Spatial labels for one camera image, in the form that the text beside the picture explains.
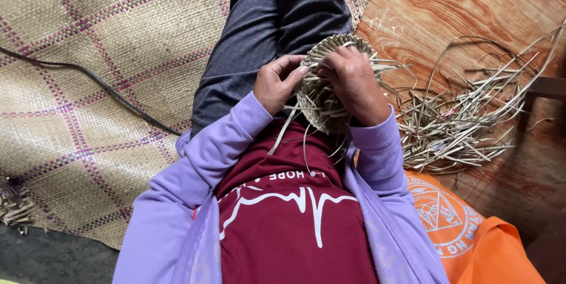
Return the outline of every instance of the woven straw mat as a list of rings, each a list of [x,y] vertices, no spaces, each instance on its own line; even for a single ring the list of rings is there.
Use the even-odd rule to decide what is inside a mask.
[[[368,0],[347,3],[355,28]],[[0,45],[85,66],[184,132],[228,12],[229,0],[0,0]],[[119,248],[132,201],[175,162],[177,137],[72,69],[0,55],[0,84],[0,188],[24,181],[34,226]]]

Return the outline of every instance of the orange fabric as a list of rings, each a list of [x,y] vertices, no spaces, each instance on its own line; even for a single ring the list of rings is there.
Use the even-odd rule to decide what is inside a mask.
[[[430,175],[407,171],[407,179],[451,284],[544,283],[514,226],[485,219]]]

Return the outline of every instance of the electric cord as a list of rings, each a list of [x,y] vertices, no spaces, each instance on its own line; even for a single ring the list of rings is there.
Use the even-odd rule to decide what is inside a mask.
[[[118,100],[123,102],[124,104],[128,105],[128,107],[132,108],[137,113],[141,114],[149,122],[152,122],[153,124],[167,130],[168,132],[170,132],[172,134],[175,134],[177,136],[181,135],[180,132],[176,131],[173,128],[167,127],[166,125],[162,124],[160,121],[156,120],[155,118],[153,118],[150,115],[143,112],[138,107],[135,107],[134,105],[132,105],[129,101],[125,100],[122,96],[120,96],[120,94],[118,94],[115,90],[113,90],[108,84],[106,84],[102,79],[100,79],[100,77],[96,76],[93,72],[89,71],[88,69],[86,69],[86,68],[84,68],[80,65],[76,65],[76,64],[72,64],[72,63],[55,63],[55,62],[46,62],[46,61],[35,60],[34,58],[30,58],[30,57],[27,57],[27,56],[20,55],[18,53],[7,50],[3,47],[0,47],[0,52],[6,54],[8,56],[17,58],[18,60],[22,60],[22,61],[25,61],[25,62],[28,62],[28,63],[32,63],[33,65],[65,66],[65,67],[69,67],[69,68],[73,68],[73,69],[82,71],[83,73],[85,73],[89,77],[91,77],[98,85],[102,86],[105,90],[107,90],[112,96],[114,96],[115,98],[117,98]]]

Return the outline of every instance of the unfinished woven basket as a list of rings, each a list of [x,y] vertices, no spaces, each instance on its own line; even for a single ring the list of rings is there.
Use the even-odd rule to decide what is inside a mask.
[[[375,56],[375,51],[360,37],[352,34],[339,34],[316,44],[301,62],[302,66],[308,66],[310,70],[297,89],[299,109],[302,110],[309,123],[326,134],[346,133],[350,113],[334,94],[329,80],[315,76],[316,66],[325,56],[344,44],[356,46],[361,53],[368,53],[370,57]],[[380,70],[376,71],[378,80],[380,80],[380,74]]]

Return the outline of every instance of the concrete floor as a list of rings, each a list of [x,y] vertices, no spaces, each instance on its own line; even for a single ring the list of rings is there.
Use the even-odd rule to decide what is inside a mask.
[[[0,225],[0,280],[19,284],[108,284],[118,252],[61,232],[30,228],[20,235]]]

